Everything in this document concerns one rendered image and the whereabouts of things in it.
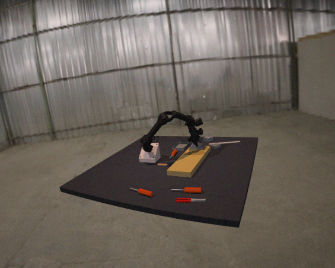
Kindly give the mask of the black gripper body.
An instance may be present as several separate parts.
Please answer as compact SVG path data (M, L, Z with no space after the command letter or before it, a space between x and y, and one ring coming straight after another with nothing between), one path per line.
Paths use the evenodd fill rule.
M189 132L190 132L190 134L191 134L190 138L188 139L189 142L191 142L191 141L195 141L195 140L197 139L196 137L199 136L199 135L195 136L194 131L196 131L196 129L197 129L197 128L194 128L194 129L189 130Z

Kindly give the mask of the orange panel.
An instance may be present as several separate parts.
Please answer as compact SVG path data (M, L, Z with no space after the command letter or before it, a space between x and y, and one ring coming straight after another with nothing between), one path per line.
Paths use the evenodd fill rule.
M205 146L203 150L189 148L167 169L167 175L191 178L210 151L210 146Z

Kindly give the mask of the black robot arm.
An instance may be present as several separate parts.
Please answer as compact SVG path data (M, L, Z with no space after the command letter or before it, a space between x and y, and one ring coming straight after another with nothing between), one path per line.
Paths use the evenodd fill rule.
M172 115L172 116L170 118L168 118L168 116L167 116L168 114ZM149 131L149 133L147 135L144 135L141 138L140 143L141 143L142 148L145 152L151 152L152 151L153 146L150 145L150 144L153 142L152 138L157 133L157 131L160 129L160 127L162 125L165 125L166 123L172 121L174 118L178 118L180 120L185 121L186 122L185 126L187 125L189 130L194 129L195 126L197 127L197 126L200 126L200 125L203 124L201 118L198 118L198 119L195 120L194 117L192 117L191 115L184 115L184 114L181 114L181 113L179 113L175 110L162 112L158 116L158 120L157 120L156 124ZM195 136L202 135L203 130L202 130L202 128L200 128L199 130L194 131L194 133L195 133Z

